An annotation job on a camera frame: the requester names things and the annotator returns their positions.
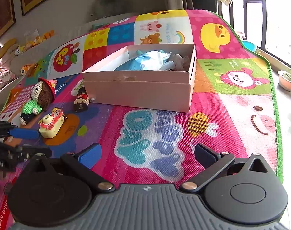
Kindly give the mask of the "yellow toy camera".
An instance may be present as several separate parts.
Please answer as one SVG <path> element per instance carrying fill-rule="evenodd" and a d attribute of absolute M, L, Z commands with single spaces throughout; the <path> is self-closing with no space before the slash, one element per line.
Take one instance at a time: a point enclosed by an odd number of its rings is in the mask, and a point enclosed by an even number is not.
<path fill-rule="evenodd" d="M 54 138 L 58 134 L 65 119 L 66 116 L 63 110 L 61 108 L 54 108 L 38 122 L 40 134 L 46 139 Z"/>

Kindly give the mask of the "crochet doll red hat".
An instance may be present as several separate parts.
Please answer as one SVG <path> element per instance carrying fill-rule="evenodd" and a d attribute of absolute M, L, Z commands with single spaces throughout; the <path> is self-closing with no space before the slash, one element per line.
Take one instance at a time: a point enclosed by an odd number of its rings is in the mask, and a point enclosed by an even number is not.
<path fill-rule="evenodd" d="M 56 80 L 46 80 L 38 78 L 38 83 L 32 88 L 30 98 L 22 107 L 20 114 L 20 124 L 26 126 L 35 116 L 42 111 L 47 111 L 50 104 L 55 100 Z"/>

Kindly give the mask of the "blue white wipes pack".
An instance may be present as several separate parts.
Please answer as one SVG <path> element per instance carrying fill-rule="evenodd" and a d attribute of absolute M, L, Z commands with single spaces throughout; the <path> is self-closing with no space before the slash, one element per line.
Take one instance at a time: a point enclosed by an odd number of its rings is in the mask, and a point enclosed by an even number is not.
<path fill-rule="evenodd" d="M 171 52 L 152 50 L 146 53 L 137 51 L 137 56 L 128 59 L 115 69 L 115 71 L 160 71 L 167 62 Z"/>

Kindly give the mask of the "colourful cartoon play mat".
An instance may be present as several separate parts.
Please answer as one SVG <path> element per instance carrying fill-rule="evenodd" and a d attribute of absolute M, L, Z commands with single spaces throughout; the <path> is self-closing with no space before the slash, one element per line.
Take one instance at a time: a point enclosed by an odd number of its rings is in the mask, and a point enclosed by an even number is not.
<path fill-rule="evenodd" d="M 130 45 L 194 44 L 196 72 L 189 112 L 95 103 L 75 112 L 83 71 Z M 55 100 L 26 126 L 23 105 L 38 78 L 56 80 Z M 109 24 L 61 45 L 11 90 L 0 121 L 39 131 L 54 108 L 66 116 L 52 139 L 0 138 L 12 147 L 49 147 L 0 180 L 0 229 L 283 229 L 281 128 L 269 62 L 248 50 L 233 28 L 207 10 L 166 10 Z M 115 185 L 92 193 L 61 162 L 91 144 L 91 168 Z M 204 144 L 235 161 L 197 193 L 179 190 L 204 168 Z"/>

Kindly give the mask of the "small red black figurine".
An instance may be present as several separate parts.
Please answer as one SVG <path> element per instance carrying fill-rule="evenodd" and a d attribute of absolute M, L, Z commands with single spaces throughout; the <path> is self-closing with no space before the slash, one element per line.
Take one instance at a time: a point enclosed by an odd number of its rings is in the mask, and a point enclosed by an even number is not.
<path fill-rule="evenodd" d="M 84 112 L 88 110 L 89 107 L 89 97 L 87 95 L 85 87 L 81 87 L 78 90 L 76 99 L 74 100 L 74 110 L 75 112 Z"/>

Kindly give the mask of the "orange fish plush toy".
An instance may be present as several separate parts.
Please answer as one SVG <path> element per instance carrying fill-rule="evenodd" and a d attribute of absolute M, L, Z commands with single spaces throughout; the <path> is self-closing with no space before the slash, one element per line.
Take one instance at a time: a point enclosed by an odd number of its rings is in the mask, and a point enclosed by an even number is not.
<path fill-rule="evenodd" d="M 21 68 L 21 75 L 25 75 L 32 67 L 34 67 L 35 64 L 26 64 Z"/>

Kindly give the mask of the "pink cardboard box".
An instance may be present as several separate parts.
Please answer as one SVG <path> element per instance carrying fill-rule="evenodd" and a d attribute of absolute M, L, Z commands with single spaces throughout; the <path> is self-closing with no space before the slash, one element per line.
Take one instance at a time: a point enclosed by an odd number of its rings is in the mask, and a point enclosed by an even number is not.
<path fill-rule="evenodd" d="M 129 59 L 163 50 L 190 59 L 187 71 L 118 71 Z M 125 46 L 83 71 L 83 84 L 95 103 L 187 113 L 191 107 L 196 72 L 194 44 Z"/>

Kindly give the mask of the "teal cloth on sofa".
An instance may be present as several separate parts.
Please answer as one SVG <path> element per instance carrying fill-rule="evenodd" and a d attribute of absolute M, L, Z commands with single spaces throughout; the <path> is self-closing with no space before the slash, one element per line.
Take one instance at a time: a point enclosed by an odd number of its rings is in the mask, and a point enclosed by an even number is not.
<path fill-rule="evenodd" d="M 91 30 L 95 31 L 95 30 L 98 30 L 98 29 L 101 29 L 101 28 L 105 28 L 108 25 L 109 25 L 109 23 L 95 23 L 95 24 L 92 25 Z"/>

